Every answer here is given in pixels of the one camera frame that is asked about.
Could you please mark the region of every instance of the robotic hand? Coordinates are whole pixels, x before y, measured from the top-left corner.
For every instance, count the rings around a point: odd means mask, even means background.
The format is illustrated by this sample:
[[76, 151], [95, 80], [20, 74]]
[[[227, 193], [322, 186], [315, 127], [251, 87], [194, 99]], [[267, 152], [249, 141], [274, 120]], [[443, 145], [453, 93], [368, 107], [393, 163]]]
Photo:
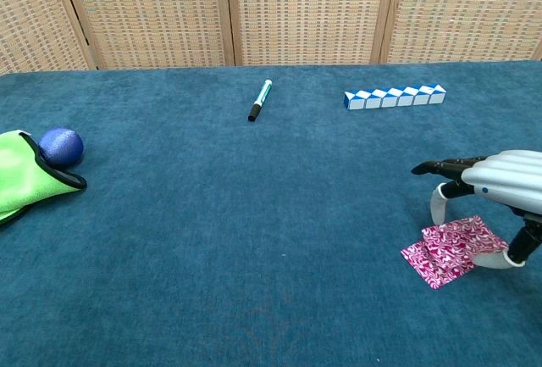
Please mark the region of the robotic hand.
[[448, 199], [473, 193], [503, 203], [523, 217], [525, 226], [509, 248], [477, 255], [473, 259], [476, 265], [497, 269], [522, 267], [542, 242], [542, 153], [512, 150], [489, 157], [427, 161], [412, 173], [452, 179], [433, 191], [431, 217], [436, 225], [444, 223]]

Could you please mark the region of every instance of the woven screen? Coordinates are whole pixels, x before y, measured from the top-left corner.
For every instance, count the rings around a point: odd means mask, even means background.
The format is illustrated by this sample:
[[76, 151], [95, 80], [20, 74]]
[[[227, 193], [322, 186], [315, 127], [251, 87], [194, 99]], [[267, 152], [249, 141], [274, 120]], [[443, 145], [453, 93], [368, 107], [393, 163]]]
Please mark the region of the woven screen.
[[230, 1], [238, 64], [369, 61], [380, 0]]
[[0, 0], [0, 75], [86, 69], [61, 0]]
[[400, 0], [391, 63], [531, 58], [542, 0]]
[[84, 15], [102, 68], [225, 63], [218, 0], [76, 0], [75, 4], [82, 8], [78, 12]]

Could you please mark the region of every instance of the green cloth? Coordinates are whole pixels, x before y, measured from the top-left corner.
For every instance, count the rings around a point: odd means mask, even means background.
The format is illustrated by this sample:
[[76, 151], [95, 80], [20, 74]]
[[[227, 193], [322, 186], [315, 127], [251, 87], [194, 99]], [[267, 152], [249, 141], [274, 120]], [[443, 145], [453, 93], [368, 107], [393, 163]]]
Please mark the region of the green cloth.
[[51, 168], [28, 133], [0, 134], [0, 224], [36, 202], [84, 188], [83, 178]]

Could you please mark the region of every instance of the snake cube puzzle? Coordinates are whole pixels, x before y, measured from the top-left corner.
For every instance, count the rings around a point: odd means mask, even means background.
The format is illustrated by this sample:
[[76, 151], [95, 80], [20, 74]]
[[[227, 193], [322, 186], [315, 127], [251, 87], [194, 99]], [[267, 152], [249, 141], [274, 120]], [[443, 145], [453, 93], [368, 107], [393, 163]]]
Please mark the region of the snake cube puzzle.
[[386, 108], [443, 103], [446, 90], [441, 85], [390, 87], [385, 89], [350, 90], [345, 92], [349, 110]]

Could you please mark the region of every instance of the folding screen panel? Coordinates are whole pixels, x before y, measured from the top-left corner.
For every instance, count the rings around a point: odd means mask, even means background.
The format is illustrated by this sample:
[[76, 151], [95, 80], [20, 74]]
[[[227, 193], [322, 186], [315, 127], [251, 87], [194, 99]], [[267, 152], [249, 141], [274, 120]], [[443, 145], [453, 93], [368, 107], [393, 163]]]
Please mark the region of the folding screen panel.
[[100, 68], [233, 64], [228, 0], [74, 0]]
[[541, 39], [542, 0], [391, 0], [380, 62], [529, 59]]
[[235, 61], [367, 64], [379, 7], [380, 0], [230, 0]]
[[94, 63], [69, 0], [0, 0], [0, 75]]

